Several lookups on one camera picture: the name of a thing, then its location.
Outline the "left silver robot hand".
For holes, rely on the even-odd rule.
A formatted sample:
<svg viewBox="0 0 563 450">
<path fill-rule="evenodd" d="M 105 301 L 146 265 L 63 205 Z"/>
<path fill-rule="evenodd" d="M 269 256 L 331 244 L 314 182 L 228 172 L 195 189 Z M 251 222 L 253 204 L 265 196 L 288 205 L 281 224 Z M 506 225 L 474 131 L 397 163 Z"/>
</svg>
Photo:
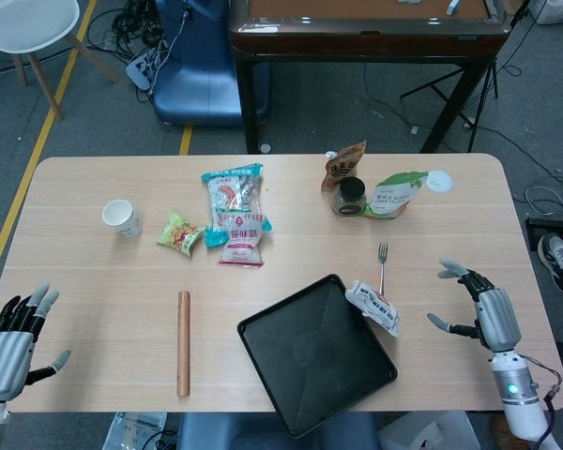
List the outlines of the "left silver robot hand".
<svg viewBox="0 0 563 450">
<path fill-rule="evenodd" d="M 52 377 L 70 358 L 64 350 L 46 367 L 31 368 L 31 361 L 48 313 L 59 297 L 49 283 L 27 296 L 11 298 L 0 311 L 0 403 L 16 398 L 26 386 Z"/>
</svg>

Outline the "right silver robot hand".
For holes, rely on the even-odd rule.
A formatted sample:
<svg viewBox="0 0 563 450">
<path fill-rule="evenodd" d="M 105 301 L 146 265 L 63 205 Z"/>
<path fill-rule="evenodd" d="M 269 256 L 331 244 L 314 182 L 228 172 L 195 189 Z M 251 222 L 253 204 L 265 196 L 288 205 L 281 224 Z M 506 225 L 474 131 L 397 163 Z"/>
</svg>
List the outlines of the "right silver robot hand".
<svg viewBox="0 0 563 450">
<path fill-rule="evenodd" d="M 514 350 L 522 335 L 508 294 L 485 276 L 450 258 L 441 258 L 440 264 L 445 268 L 438 274 L 440 278 L 457 278 L 465 286 L 477 319 L 473 325 L 454 324 L 428 313 L 430 322 L 444 332 L 477 339 L 493 353 Z"/>
</svg>

